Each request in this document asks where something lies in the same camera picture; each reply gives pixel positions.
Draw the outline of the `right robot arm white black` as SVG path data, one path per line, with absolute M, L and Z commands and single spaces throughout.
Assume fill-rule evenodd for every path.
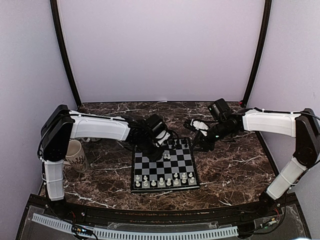
M 217 141 L 237 132 L 261 132 L 287 136 L 295 140 L 295 149 L 289 162 L 266 188 L 262 201 L 255 205 L 255 213 L 266 217 L 279 199 L 311 168 L 319 163 L 319 117 L 310 108 L 302 111 L 276 111 L 254 108 L 233 110 L 220 98 L 208 106 L 212 125 L 205 120 L 191 119 L 185 126 L 198 132 L 195 144 L 202 151 L 212 151 Z

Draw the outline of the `white knight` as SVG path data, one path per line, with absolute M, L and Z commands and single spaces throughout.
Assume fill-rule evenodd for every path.
M 148 180 L 144 180 L 144 181 L 143 181 L 143 186 L 144 186 L 144 187 L 147 187 L 148 185 L 149 185 L 149 181 L 148 181 Z

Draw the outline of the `white bishop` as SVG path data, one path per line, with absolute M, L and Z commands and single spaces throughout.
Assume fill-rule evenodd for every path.
M 182 175 L 181 175 L 182 179 L 181 179 L 181 183 L 182 184 L 185 184 L 187 182 L 187 174 L 184 172 Z

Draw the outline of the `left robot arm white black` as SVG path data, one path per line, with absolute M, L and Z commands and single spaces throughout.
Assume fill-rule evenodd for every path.
M 121 116 L 101 116 L 70 110 L 59 105 L 40 131 L 37 157 L 42 161 L 46 196 L 51 210 L 60 218 L 71 213 L 65 203 L 63 187 L 63 162 L 72 140 L 110 139 L 136 146 L 149 160 L 161 159 L 162 144 L 171 136 L 164 120 L 157 114 L 147 119 L 133 119 Z

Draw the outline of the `white piece front row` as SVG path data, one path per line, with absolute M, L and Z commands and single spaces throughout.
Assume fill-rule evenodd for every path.
M 174 181 L 173 181 L 174 185 L 175 186 L 178 186 L 180 184 L 180 181 L 178 178 L 176 178 Z

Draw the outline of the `black grey chess board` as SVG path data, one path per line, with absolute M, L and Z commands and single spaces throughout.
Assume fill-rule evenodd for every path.
M 188 137 L 182 137 L 181 139 L 188 140 L 187 149 L 168 149 L 165 141 L 162 146 L 164 153 L 171 156 L 171 159 L 163 159 L 151 162 L 146 156 L 143 155 L 139 150 L 135 150 L 132 154 L 132 165 L 131 165 L 131 184 L 130 190 L 132 193 L 152 193 L 162 191 L 180 191 L 180 190 L 192 190 L 199 189 L 200 182 L 197 173 L 196 163 L 193 152 L 190 150 L 191 140 Z M 189 182 L 189 173 L 193 173 L 194 184 Z M 174 173 L 178 173 L 178 177 L 174 178 Z M 186 173 L 186 183 L 182 183 L 182 174 Z M 144 176 L 147 176 L 149 184 L 147 187 L 143 185 Z M 163 178 L 164 185 L 159 186 L 159 180 Z M 167 186 L 167 179 L 171 179 L 171 186 Z M 179 185 L 174 185 L 174 180 L 179 179 Z M 152 186 L 152 181 L 156 182 L 156 186 Z M 136 181 L 140 182 L 140 187 L 136 187 Z

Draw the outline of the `white king piece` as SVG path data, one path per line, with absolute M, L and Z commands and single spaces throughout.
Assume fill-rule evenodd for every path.
M 170 178 L 167 179 L 166 185 L 167 186 L 171 186 L 172 185 L 172 180 Z

